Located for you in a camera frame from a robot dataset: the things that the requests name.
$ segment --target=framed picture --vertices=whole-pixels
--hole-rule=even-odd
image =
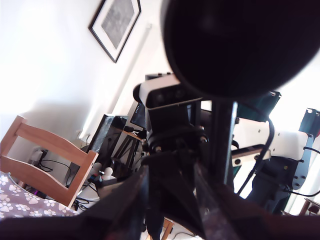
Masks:
[[[89,30],[114,63],[141,13],[140,0],[102,0]]]

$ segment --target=chair backrest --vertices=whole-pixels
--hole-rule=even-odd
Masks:
[[[13,177],[67,207],[72,206],[98,154],[94,151],[85,153],[68,140],[43,129],[29,126],[26,122],[25,118],[17,116],[3,137],[0,144],[1,171],[10,172]],[[80,167],[69,188],[62,185],[47,172],[7,156],[18,136],[46,148]]]

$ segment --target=white device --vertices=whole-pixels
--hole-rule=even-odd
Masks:
[[[269,124],[240,118],[239,123],[234,126],[233,134],[233,140],[238,142],[240,149],[259,144],[264,145],[269,136]],[[304,154],[307,140],[308,134],[305,132],[275,129],[273,141],[263,159],[275,156],[299,161]],[[260,149],[252,149],[251,154],[232,156],[233,167],[254,161],[255,156],[260,152]]]

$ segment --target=wooden chair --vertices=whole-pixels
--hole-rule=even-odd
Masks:
[[[45,193],[57,202],[71,207],[98,154],[94,151],[85,153],[66,139],[43,129],[29,126],[26,122],[25,118],[17,116],[3,137],[0,144],[1,171],[10,172],[13,177]],[[80,167],[69,188],[41,169],[7,156],[18,136],[46,148]]]

